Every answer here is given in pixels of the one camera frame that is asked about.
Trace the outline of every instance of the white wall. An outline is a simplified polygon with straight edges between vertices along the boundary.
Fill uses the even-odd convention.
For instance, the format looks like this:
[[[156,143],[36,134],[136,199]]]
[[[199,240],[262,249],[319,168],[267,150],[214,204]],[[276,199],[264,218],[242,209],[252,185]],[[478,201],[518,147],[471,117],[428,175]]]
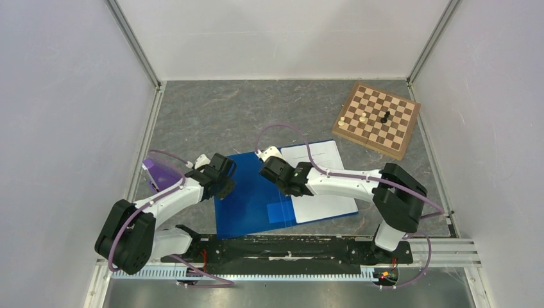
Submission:
[[[448,0],[119,0],[163,80],[406,77]]]
[[[2,307],[81,307],[153,88],[104,1],[0,4]]]
[[[497,307],[544,307],[544,2],[463,1],[416,79]]]

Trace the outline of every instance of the red wire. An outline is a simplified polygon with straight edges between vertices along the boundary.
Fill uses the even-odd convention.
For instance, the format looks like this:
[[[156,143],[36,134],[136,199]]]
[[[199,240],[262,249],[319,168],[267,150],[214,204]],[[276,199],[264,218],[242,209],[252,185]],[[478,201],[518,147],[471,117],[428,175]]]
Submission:
[[[204,257],[204,266],[202,267],[202,270],[206,271],[206,265],[207,265],[207,259],[208,259],[206,249],[202,249],[202,252],[200,254],[202,255],[202,257]]]

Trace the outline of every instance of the purple object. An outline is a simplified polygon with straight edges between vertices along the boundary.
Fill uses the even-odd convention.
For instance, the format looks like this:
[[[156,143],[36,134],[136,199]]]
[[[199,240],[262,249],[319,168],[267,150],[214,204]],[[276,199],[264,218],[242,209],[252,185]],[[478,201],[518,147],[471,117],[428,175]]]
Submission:
[[[146,158],[142,166],[150,178],[148,182],[149,188],[155,193],[167,189],[182,179],[182,176],[177,171],[152,158]]]

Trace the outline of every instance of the gray marble-patterned floor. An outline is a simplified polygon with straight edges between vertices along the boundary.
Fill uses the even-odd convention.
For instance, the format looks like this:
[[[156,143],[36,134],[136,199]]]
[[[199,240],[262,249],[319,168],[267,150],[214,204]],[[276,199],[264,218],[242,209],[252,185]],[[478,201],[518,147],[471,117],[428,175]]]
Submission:
[[[158,114],[151,148],[171,151],[194,161],[204,153],[223,155],[253,150],[255,134],[266,124],[295,124],[307,133],[310,142],[334,139],[346,169],[382,168],[396,162],[420,181],[429,198],[439,201],[438,189],[419,127],[416,126],[406,156],[397,161],[331,133],[353,80],[258,80],[258,81],[169,81]],[[409,98],[402,80],[364,80],[364,83]],[[270,130],[260,147],[287,146],[301,143],[287,129]],[[151,195],[140,179],[137,198]],[[296,227],[273,230],[268,234],[352,234],[372,235],[382,221],[378,210],[357,200],[359,215],[347,216]],[[425,214],[432,212],[426,206]],[[213,200],[189,207],[164,223],[171,228],[183,223],[203,234],[216,233]],[[444,218],[420,223],[420,230],[433,236],[449,235]]]

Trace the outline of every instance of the black chess piece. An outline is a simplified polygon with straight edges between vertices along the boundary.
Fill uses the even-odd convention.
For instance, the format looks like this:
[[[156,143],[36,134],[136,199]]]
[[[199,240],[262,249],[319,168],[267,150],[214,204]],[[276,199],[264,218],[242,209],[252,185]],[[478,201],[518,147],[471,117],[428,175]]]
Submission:
[[[387,112],[386,112],[386,115],[385,115],[383,118],[380,119],[380,122],[381,122],[381,123],[384,123],[384,124],[387,123],[387,119],[388,119],[388,117],[389,117],[390,115],[391,115],[391,113],[390,113],[389,111],[387,111]]]

